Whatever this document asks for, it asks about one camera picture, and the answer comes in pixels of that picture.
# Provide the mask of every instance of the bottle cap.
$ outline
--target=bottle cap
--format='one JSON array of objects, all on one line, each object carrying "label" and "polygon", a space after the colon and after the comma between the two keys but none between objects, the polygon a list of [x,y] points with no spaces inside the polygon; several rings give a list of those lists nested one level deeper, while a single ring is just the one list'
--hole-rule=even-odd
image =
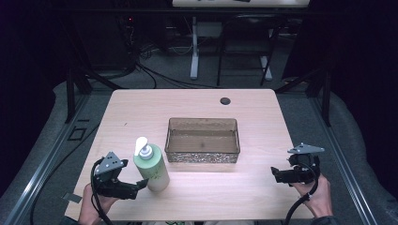
[{"label": "bottle cap", "polygon": [[138,155],[142,159],[151,159],[153,157],[153,151],[151,146],[148,145],[148,139],[146,137],[140,137],[135,142],[135,154],[136,157]]}]

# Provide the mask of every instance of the black hole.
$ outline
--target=black hole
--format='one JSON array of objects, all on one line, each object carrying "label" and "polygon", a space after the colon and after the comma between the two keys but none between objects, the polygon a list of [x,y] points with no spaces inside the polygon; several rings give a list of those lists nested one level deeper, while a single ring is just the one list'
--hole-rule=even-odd
[{"label": "black hole", "polygon": [[229,103],[231,103],[231,99],[229,99],[228,97],[222,97],[222,98],[220,99],[220,103],[221,103],[222,105],[229,105]]}]

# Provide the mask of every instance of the human hand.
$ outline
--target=human hand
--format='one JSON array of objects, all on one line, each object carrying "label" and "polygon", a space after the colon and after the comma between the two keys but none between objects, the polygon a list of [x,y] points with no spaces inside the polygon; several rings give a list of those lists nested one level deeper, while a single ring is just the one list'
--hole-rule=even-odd
[{"label": "human hand", "polygon": [[[95,225],[99,224],[101,221],[100,215],[98,214],[97,210],[94,208],[93,203],[91,202],[92,195],[93,195],[93,190],[91,189],[91,185],[88,184],[84,187],[82,208],[80,210],[79,221],[78,221],[79,224]],[[117,200],[119,199],[104,197],[99,195],[99,203],[105,214],[109,212],[111,206]]]},{"label": "human hand", "polygon": [[[310,184],[294,183],[291,185],[296,188],[301,196],[303,196],[310,192],[314,183],[315,181]],[[310,200],[306,201],[304,204],[310,209],[316,218],[333,216],[333,212],[331,210],[330,182],[324,175],[320,174],[318,179],[318,188]]]}]

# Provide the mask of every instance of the white pump dispenser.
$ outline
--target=white pump dispenser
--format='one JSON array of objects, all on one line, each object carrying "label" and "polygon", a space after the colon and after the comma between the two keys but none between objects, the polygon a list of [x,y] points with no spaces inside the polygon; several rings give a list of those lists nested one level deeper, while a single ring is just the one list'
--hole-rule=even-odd
[{"label": "white pump dispenser", "polygon": [[142,159],[148,160],[153,157],[152,147],[148,145],[146,137],[140,137],[135,143],[135,156],[140,156]]},{"label": "white pump dispenser", "polygon": [[147,187],[152,191],[165,189],[170,182],[161,149],[140,137],[135,143],[134,163],[144,179],[149,179]]}]

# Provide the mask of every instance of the white desk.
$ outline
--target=white desk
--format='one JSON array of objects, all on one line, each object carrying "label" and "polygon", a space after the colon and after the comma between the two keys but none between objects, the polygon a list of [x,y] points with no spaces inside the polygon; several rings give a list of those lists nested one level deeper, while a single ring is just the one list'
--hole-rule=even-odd
[{"label": "white desk", "polygon": [[[251,0],[250,2],[241,2],[235,0],[173,0],[173,7],[176,8],[306,8],[310,0]],[[199,50],[197,48],[197,21],[192,20],[192,62],[191,79],[198,77]],[[267,58],[262,57],[263,67],[267,64]],[[268,69],[266,81],[271,81],[272,76]]]},{"label": "white desk", "polygon": [[180,8],[306,8],[310,0],[173,0]]}]

